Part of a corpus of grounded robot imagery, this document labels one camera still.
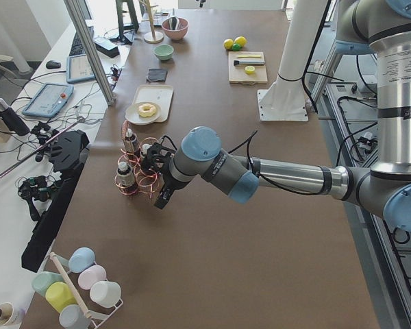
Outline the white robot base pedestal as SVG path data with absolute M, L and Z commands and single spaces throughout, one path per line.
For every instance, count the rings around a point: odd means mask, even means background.
M 303 83 L 316 37 L 323 29 L 330 1 L 298 1 L 293 10 L 277 79 L 258 91 L 261 121 L 307 121 Z

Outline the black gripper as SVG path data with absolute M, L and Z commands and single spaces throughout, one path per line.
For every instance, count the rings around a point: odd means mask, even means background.
M 154 202 L 154 206 L 159 209 L 163 209 L 168 204 L 173 192 L 177 188 L 177 181 L 172 176 L 169 168 L 173 156 L 177 151 L 177 148 L 171 139 L 169 140 L 172 146 L 164 146 L 163 143 L 165 138 L 166 136 L 163 136 L 162 139 L 154 142 L 147 149 L 145 158 L 142 161 L 142 168 L 145 171 L 155 171 L 156 173 L 159 173 L 163 178 L 164 186 Z

